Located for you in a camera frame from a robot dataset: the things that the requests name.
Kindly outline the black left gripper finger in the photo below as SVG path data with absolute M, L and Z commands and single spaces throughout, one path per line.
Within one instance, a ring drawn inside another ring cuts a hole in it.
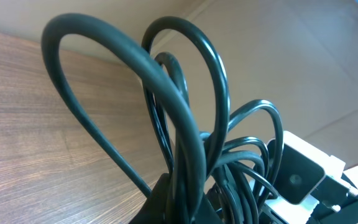
M 155 184 L 150 197 L 147 198 L 142 208 L 130 223 L 190 223 L 186 222 L 183 217 L 180 217 L 180 212 L 184 211 L 183 208 L 179 207 L 180 204 L 175 205 L 173 208 L 168 207 L 169 186 L 169 174 L 164 173 Z M 223 224 L 206 194 L 203 195 L 192 223 Z

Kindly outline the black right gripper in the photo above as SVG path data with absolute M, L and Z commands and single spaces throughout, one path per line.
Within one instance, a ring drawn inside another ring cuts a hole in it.
M 334 184 L 326 177 L 311 195 L 319 201 L 309 218 L 309 224 L 345 224 L 358 223 L 358 199 Z

